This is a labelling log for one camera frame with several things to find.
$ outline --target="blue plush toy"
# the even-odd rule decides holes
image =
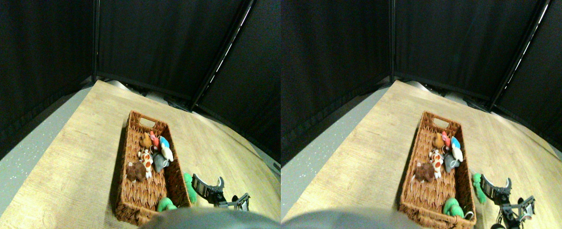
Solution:
[[[452,148],[461,149],[461,144],[459,143],[459,140],[457,140],[457,138],[455,138],[454,136],[450,139],[450,144],[452,145]]]
[[[168,143],[168,141],[163,136],[160,136],[160,145],[162,147],[170,147],[170,144]]]

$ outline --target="wooden table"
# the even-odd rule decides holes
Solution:
[[[399,81],[342,142],[283,220],[334,207],[397,209],[403,170],[423,111],[462,125],[470,168],[497,186],[510,177],[512,203],[534,196],[535,215],[526,228],[562,228],[562,163],[545,140],[505,118]],[[490,200],[475,206],[475,227],[489,229],[499,207]]]
[[[0,228],[136,228],[112,213],[120,136],[130,110],[168,123],[184,172],[212,185],[222,176],[226,198],[248,192],[252,212],[279,220],[280,184],[243,137],[98,81],[3,212]],[[196,206],[213,206],[198,198]]]

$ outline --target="black backdrop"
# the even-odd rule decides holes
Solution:
[[[0,150],[92,73],[92,8],[91,1],[0,0]]]
[[[498,107],[562,151],[562,0],[549,5]]]
[[[240,0],[101,0],[99,75],[192,100]]]
[[[305,131],[388,75],[388,12],[379,0],[258,0],[200,107],[285,165]]]
[[[491,100],[536,0],[398,0],[396,75]]]

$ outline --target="woven basket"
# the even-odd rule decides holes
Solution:
[[[154,122],[154,126],[142,125],[141,118]],[[149,133],[150,131],[154,131],[155,135],[162,135],[168,140],[174,160],[159,173],[156,173],[152,168],[152,177],[149,179],[133,183],[125,176],[126,168],[129,162],[135,163],[139,160],[137,152],[142,149],[139,145],[140,137],[143,133]],[[126,125],[126,145],[124,146],[124,155],[122,155],[122,172],[120,175],[121,181],[115,208],[115,216],[118,220],[134,225],[143,225],[158,214],[156,207],[158,201],[163,197],[170,198],[177,207],[191,207],[173,139],[168,124],[165,122],[150,118],[137,111],[130,112]]]
[[[449,124],[448,127],[442,128],[434,124],[433,120],[436,118],[447,122]],[[461,144],[463,162],[459,167],[451,170],[450,173],[447,173],[444,166],[442,166],[442,177],[430,183],[420,183],[413,180],[412,190],[410,190],[411,179],[412,175],[414,175],[416,163],[429,162],[429,152],[434,148],[432,144],[433,140],[435,139],[436,133],[442,133],[442,131],[446,131],[449,137],[454,136],[457,138]],[[461,125],[425,111],[420,120],[408,170],[403,181],[399,211],[404,212],[411,220],[425,227],[433,227],[436,229],[468,229],[473,227],[476,222],[476,216],[475,205],[473,204],[470,170],[468,169],[469,161],[465,150]],[[444,203],[446,203],[446,200],[450,197],[455,197],[459,201],[459,205],[465,213],[468,211],[474,213],[471,220],[442,214]]]

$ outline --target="basket handle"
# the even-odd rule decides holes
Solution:
[[[158,123],[158,120],[156,120],[156,118],[152,118],[152,117],[150,117],[150,116],[146,116],[146,115],[143,115],[143,114],[137,115],[136,118],[137,118],[137,120],[135,120],[135,121],[136,121],[135,124],[137,124],[137,125],[139,125],[139,126],[141,126],[141,127],[143,127],[143,128],[150,128],[150,129],[152,129],[152,128],[154,128],[154,126],[156,126],[156,124]],[[145,124],[143,123],[143,120],[147,120],[147,121],[149,121],[149,122],[152,122],[152,126],[145,125]]]
[[[436,124],[436,123],[435,123],[435,120],[436,120],[436,119],[437,119],[437,120],[440,120],[440,121],[442,121],[442,122],[445,122],[445,123],[446,123],[446,126],[440,126],[440,125]],[[440,128],[442,128],[442,129],[446,129],[446,128],[448,128],[448,127],[450,126],[450,120],[448,120],[448,119],[446,119],[446,118],[439,117],[439,116],[434,116],[433,118],[431,118],[431,124],[433,124],[433,125],[435,125],[435,126],[437,126],[437,127],[440,127]]]

